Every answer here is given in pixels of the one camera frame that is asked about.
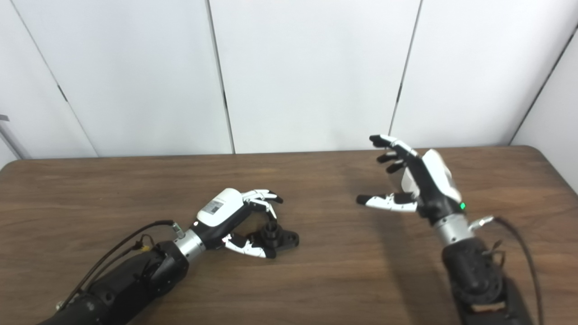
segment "robotic hand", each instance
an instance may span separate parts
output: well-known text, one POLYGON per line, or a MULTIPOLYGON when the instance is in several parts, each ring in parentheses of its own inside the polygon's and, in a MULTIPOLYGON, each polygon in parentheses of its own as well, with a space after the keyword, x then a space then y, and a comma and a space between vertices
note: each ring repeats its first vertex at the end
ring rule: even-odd
MULTIPOLYGON (((404 193, 359 195, 357 203, 396 212, 417 212, 429 221, 444 245, 442 259, 463 324, 531 325, 516 285, 493 261, 495 249, 488 250, 474 234, 488 222, 507 222, 490 216, 468 224, 461 194, 437 151, 431 149, 420 156, 391 136, 372 135, 369 139, 376 147, 393 150, 377 158, 379 163, 395 160, 387 168, 388 173, 406 167, 402 178, 404 193)), ((540 302, 539 314, 542 322, 540 302)))
POLYGON ((177 246, 189 247, 191 241, 198 243, 189 255, 191 258, 204 249, 223 246, 241 254, 275 258, 277 252, 299 245, 299 236, 277 224, 277 215, 268 201, 283 203, 283 199, 269 190, 240 193, 225 189, 199 211, 197 221, 187 231, 191 234, 187 236, 186 233, 184 238, 178 239, 177 246), (232 232, 254 211, 265 212, 269 218, 261 231, 252 232, 247 237, 232 232))
POLYGON ((250 256, 275 258, 277 252, 298 246, 299 235, 285 231, 277 224, 269 201, 283 202, 269 190, 240 193, 225 189, 198 212, 196 221, 187 231, 183 232, 172 220, 157 221, 137 230, 107 253, 57 306, 58 312, 39 325, 124 325, 152 300, 171 291, 186 276, 189 265, 206 250, 225 247, 250 256), (249 215, 259 211, 265 212, 269 219, 261 231, 247 237, 233 232, 249 215), (143 246, 141 237, 134 247, 102 267, 85 290, 81 289, 116 249, 143 230, 159 225, 172 226, 177 238, 149 248, 143 246), (108 266, 132 250, 142 252, 99 277, 108 266))

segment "black mechanical part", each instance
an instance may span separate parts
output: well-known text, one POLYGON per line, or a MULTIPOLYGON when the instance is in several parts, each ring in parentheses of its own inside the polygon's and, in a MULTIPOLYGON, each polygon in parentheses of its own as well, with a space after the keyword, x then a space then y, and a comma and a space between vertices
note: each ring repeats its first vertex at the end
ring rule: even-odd
POLYGON ((502 270, 492 261, 484 242, 468 238, 446 246, 443 264, 450 278, 454 297, 468 305, 489 305, 502 292, 502 270))
POLYGON ((227 218, 218 227, 209 227, 206 224, 196 221, 191 225, 197 236, 201 239, 207 249, 218 249, 223 247, 223 238, 227 236, 235 227, 241 224, 249 215, 251 215, 251 208, 248 202, 244 202, 243 206, 227 218))
POLYGON ((395 193, 394 203, 395 204, 409 204, 414 203, 416 200, 413 198, 413 193, 395 193))
POLYGON ((105 325, 108 320, 109 310, 106 305, 99 298, 83 293, 67 309, 38 325, 105 325))
POLYGON ((141 232, 143 232, 144 230, 147 230, 149 228, 152 227, 156 227, 156 226, 172 226, 175 222, 173 220, 160 220, 160 221, 155 221, 153 223, 150 223, 144 227, 141 227, 140 229, 136 230, 135 232, 133 232, 132 234, 130 234, 129 236, 127 236, 126 238, 124 238, 122 241, 120 241, 118 244, 116 244, 115 247, 113 247, 111 250, 109 250, 106 254, 104 254, 104 256, 101 257, 100 260, 98 260, 98 262, 96 264, 94 264, 94 266, 89 270, 88 273, 86 273, 86 275, 83 277, 83 279, 79 282, 78 285, 76 285, 76 287, 72 290, 72 292, 70 293, 70 295, 68 295, 68 297, 64 300, 64 302, 62 303, 62 307, 58 310, 58 312, 62 312, 64 309, 66 309, 68 307, 68 304, 70 303, 70 301, 72 300, 72 298, 80 291, 80 289, 82 288, 82 286, 86 283, 86 281, 90 278, 90 276, 97 270, 97 268, 104 263, 104 261, 109 258, 114 252, 116 252, 116 250, 118 250, 119 248, 121 248, 121 246, 123 246, 124 244, 126 244, 129 240, 131 240, 133 237, 137 236, 138 234, 140 234, 141 232))
POLYGON ((532 325, 528 308, 514 282, 504 278, 501 299, 504 307, 494 311, 476 312, 454 297, 458 314, 465 325, 532 325))
POLYGON ((269 221, 261 230, 252 232, 247 237, 253 245, 275 252, 299 246, 299 235, 294 231, 284 230, 276 221, 269 221))
POLYGON ((125 325, 152 300, 171 291, 186 276, 188 266, 186 257, 173 242, 160 242, 153 250, 123 261, 96 280, 69 308, 53 316, 59 322, 51 323, 51 318, 41 324, 125 325), (87 309, 90 317, 82 319, 89 322, 79 322, 87 309))
POLYGON ((428 219, 430 225, 434 225, 444 217, 462 212, 460 202, 454 201, 439 190, 421 158, 409 158, 406 163, 420 188, 417 213, 428 219))

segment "black plastic object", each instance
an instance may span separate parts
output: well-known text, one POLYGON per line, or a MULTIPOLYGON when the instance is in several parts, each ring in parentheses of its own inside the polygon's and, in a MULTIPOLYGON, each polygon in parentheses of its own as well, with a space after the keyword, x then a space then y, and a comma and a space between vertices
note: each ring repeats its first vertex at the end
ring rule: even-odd
POLYGON ((261 230, 252 232, 248 237, 258 246, 276 252, 299 246, 299 235, 294 231, 283 230, 276 221, 269 221, 261 230))
POLYGON ((39 325, 125 325, 181 281, 188 261, 172 241, 132 256, 39 325))
POLYGON ((502 270, 479 238, 469 238, 446 246, 443 264, 450 278, 451 291, 468 305, 487 305, 499 301, 502 292, 502 270))

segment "white wall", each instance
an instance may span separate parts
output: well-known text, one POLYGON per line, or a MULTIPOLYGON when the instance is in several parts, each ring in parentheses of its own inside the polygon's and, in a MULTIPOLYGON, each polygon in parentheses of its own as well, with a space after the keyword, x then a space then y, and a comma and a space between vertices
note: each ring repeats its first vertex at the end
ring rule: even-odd
POLYGON ((231 153, 204 0, 14 0, 99 156, 231 153))
POLYGON ((425 0, 391 135, 508 144, 577 23, 575 0, 425 0))
POLYGON ((0 0, 0 114, 23 158, 96 156, 9 0, 0 0))
POLYGON ((18 158, 12 152, 12 149, 6 143, 6 139, 0 134, 0 169, 4 168, 6 164, 18 158))
MULTIPOLYGON (((25 158, 232 152, 205 0, 14 2, 55 76, 0 0, 25 158)), ((578 23, 575 0, 424 0, 394 114, 419 0, 210 4, 238 153, 507 144, 578 23)))
POLYGON ((512 144, 540 150, 578 193, 577 90, 578 39, 574 37, 512 144))
POLYGON ((419 0, 210 1, 236 152, 387 132, 419 0))

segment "black cable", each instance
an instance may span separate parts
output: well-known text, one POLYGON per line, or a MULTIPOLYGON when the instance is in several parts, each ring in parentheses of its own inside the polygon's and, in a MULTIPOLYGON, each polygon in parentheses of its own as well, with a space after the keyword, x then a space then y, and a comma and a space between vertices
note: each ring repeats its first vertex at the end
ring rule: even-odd
POLYGON ((530 274, 532 275, 532 281, 534 282, 534 290, 536 291, 536 305, 538 306, 538 325, 544 325, 544 309, 542 307, 542 291, 540 289, 540 283, 538 282, 538 272, 536 271, 536 265, 530 253, 530 249, 524 242, 524 239, 518 232, 518 230, 509 221, 502 217, 494 217, 494 221, 504 226, 508 231, 514 235, 516 240, 520 243, 524 255, 526 255, 526 260, 528 261, 528 266, 530 268, 530 274))
POLYGON ((151 247, 154 247, 154 239, 151 235, 149 234, 142 234, 140 236, 140 239, 134 244, 134 246, 129 247, 125 250, 123 250, 120 254, 118 254, 116 257, 114 257, 112 260, 110 260, 108 263, 105 264, 105 266, 101 267, 100 270, 98 270, 98 272, 92 277, 92 279, 88 282, 88 284, 86 285, 86 289, 90 288, 90 286, 96 281, 98 280, 98 278, 100 278, 101 274, 106 271, 106 269, 108 269, 112 264, 114 264, 114 262, 118 261, 119 259, 123 258, 124 256, 126 256, 128 253, 130 253, 133 250, 138 250, 141 249, 142 247, 144 247, 144 243, 143 243, 143 239, 144 238, 148 238, 150 243, 151 243, 151 247))
POLYGON ((108 263, 105 264, 105 266, 101 267, 100 270, 98 270, 98 272, 92 277, 92 279, 88 282, 88 284, 86 285, 86 289, 90 288, 90 286, 96 281, 98 280, 98 278, 100 277, 100 275, 107 269, 109 268, 114 262, 118 261, 119 259, 121 259, 122 257, 124 257, 126 254, 130 253, 133 250, 137 250, 140 249, 140 247, 138 247, 137 245, 135 246, 131 246, 125 250, 123 250, 120 254, 118 254, 117 256, 115 256, 112 260, 110 260, 108 263))
POLYGON ((108 251, 103 257, 101 257, 100 260, 98 260, 98 262, 96 264, 94 264, 94 266, 90 269, 90 271, 88 273, 86 273, 86 275, 84 276, 84 278, 80 281, 80 283, 74 288, 74 290, 72 290, 72 292, 70 293, 70 295, 68 295, 68 298, 66 298, 66 300, 64 302, 62 302, 62 307, 57 311, 57 312, 61 312, 62 310, 64 310, 68 304, 70 303, 70 301, 72 300, 72 298, 75 296, 75 294, 78 292, 78 290, 80 288, 82 288, 82 286, 86 283, 86 281, 90 278, 90 276, 94 273, 94 271, 97 270, 97 268, 99 266, 101 266, 102 263, 104 263, 104 261, 110 257, 110 255, 112 255, 117 249, 119 249, 121 246, 123 246, 124 244, 126 244, 129 240, 131 240, 134 236, 140 234, 141 232, 152 228, 152 227, 156 227, 156 226, 172 226, 173 223, 175 223, 173 220, 160 220, 160 221, 155 221, 153 223, 150 223, 144 227, 141 227, 140 229, 138 229, 137 231, 133 232, 132 234, 130 234, 128 237, 124 238, 122 241, 120 241, 118 244, 116 244, 115 247, 113 247, 110 251, 108 251))

